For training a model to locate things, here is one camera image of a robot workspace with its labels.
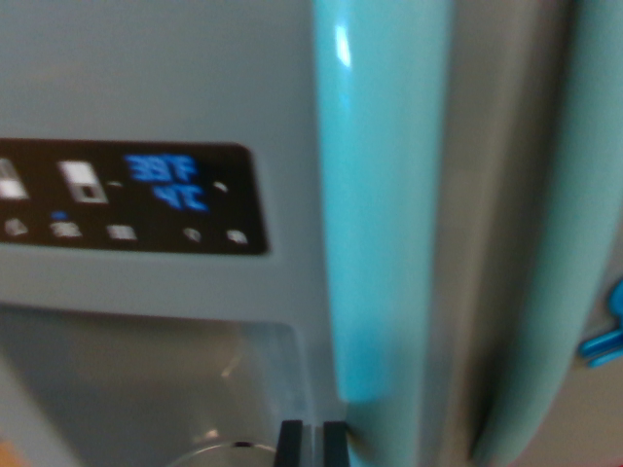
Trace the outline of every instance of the control panel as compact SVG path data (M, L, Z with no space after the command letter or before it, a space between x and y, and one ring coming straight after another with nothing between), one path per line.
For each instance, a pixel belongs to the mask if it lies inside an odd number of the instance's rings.
M237 144L0 139L0 241L71 248L267 251Z

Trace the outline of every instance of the refrigerator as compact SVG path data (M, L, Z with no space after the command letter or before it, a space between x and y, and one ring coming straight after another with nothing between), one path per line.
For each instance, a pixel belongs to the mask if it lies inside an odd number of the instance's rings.
M623 464L623 4L0 5L0 465Z

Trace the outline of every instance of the blue magnet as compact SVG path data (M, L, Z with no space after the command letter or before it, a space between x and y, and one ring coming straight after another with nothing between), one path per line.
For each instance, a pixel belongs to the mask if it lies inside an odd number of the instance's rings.
M598 336L580 345L580 355L591 368L600 367L623 355L623 280L614 287L607 300L610 312L619 318L619 329Z

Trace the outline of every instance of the button icon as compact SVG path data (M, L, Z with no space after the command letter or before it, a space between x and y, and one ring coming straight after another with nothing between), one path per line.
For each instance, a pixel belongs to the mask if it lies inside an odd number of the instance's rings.
M28 199L18 172L8 159L0 159L0 198Z
M4 230L10 236L19 236L28 234L28 227L17 218L9 219L4 223Z
M54 236L59 238L75 238L82 236L80 229L73 222L52 222L50 224L50 228L52 229Z
M136 233L131 226L106 226L106 230L114 240L136 240Z
M191 229L190 227L184 229L184 234L189 240L194 241L195 243L202 241L202 234L195 229Z
M238 245L249 244L249 240L246 238L246 235L241 231L227 231L227 239L231 240L233 243L237 243Z
M108 203L95 169L89 162L64 161L59 162L58 166L76 202Z
M212 186L223 193L227 193L230 191L229 188L227 188L227 185L225 185L223 182L214 182Z

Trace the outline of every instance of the blue led text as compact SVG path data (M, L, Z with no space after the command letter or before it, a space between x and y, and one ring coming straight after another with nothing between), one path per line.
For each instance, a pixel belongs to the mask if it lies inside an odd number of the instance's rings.
M195 160L184 155L128 155L126 162L133 180L152 184L157 199L174 209L207 211L200 201L203 188L191 184L191 177L197 174Z

